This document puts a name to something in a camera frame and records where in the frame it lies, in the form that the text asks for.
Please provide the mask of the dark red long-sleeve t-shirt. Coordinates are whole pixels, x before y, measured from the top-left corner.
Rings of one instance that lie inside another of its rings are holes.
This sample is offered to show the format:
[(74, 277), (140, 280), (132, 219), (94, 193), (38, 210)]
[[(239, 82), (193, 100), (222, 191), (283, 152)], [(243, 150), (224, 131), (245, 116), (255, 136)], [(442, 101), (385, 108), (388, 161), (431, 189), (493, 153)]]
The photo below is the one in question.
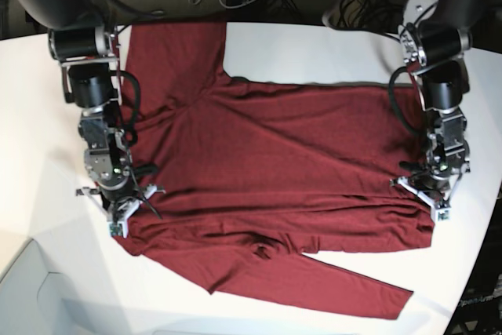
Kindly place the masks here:
[(219, 22), (133, 27), (132, 149), (165, 192), (120, 245), (209, 293), (396, 319), (411, 292), (317, 261), (320, 251), (427, 248), (429, 209), (390, 181), (420, 139), (380, 86), (249, 82), (223, 68)]

